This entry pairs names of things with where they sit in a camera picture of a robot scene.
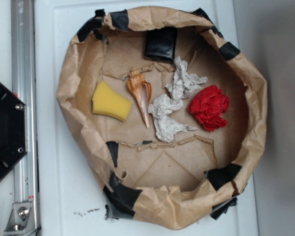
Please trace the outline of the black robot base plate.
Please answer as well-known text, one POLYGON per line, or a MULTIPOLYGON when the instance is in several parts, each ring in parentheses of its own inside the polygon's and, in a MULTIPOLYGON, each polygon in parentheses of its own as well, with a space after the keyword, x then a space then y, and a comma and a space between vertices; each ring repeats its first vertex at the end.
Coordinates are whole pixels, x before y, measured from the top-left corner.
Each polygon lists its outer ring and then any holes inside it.
POLYGON ((27 153, 26 105, 0 82, 0 182, 27 153))

